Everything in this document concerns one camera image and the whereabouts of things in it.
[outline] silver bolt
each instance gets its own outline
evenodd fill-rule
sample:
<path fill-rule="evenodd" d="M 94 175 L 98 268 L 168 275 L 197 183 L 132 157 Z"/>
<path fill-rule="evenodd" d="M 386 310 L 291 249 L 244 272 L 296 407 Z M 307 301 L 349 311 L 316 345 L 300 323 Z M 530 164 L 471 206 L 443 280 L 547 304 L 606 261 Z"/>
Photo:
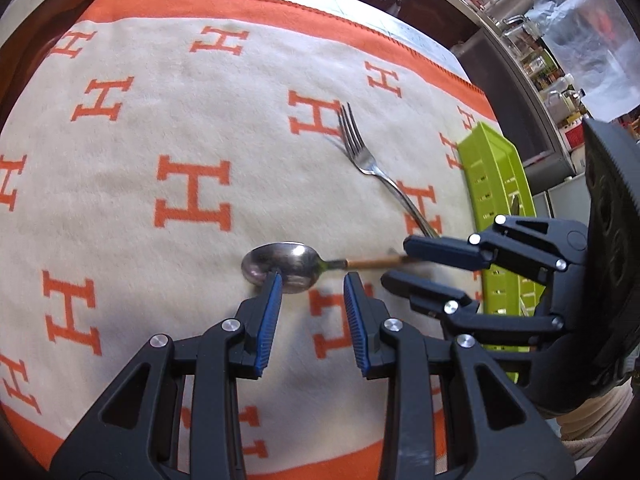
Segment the silver bolt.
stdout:
<path fill-rule="evenodd" d="M 164 334 L 156 334 L 149 340 L 149 344 L 153 348 L 162 348 L 169 342 L 169 338 Z"/>
<path fill-rule="evenodd" d="M 235 332 L 240 328 L 240 322 L 237 319 L 225 319 L 222 322 L 222 330 L 225 332 Z"/>
<path fill-rule="evenodd" d="M 476 338 L 469 334 L 460 334 L 456 338 L 456 343 L 462 346 L 462 348 L 471 348 L 476 344 Z"/>
<path fill-rule="evenodd" d="M 444 304 L 444 313 L 449 315 L 454 314 L 458 309 L 458 307 L 459 307 L 459 304 L 457 301 L 454 301 L 454 300 L 447 301 L 447 303 Z"/>
<path fill-rule="evenodd" d="M 391 332 L 400 332 L 402 330 L 402 321 L 395 317 L 390 317 L 385 321 L 385 328 Z"/>

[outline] green plastic basket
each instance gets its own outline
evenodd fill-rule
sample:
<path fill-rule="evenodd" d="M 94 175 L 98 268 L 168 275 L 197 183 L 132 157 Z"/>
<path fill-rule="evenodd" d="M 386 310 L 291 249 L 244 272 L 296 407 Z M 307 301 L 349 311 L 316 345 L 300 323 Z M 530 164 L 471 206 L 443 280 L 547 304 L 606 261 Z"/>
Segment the green plastic basket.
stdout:
<path fill-rule="evenodd" d="M 458 145 L 474 209 L 476 229 L 487 229 L 497 214 L 510 214 L 515 196 L 520 216 L 535 216 L 529 183 L 516 147 L 487 124 L 478 123 Z M 497 266 L 482 273 L 482 311 L 486 314 L 532 315 L 541 285 Z"/>

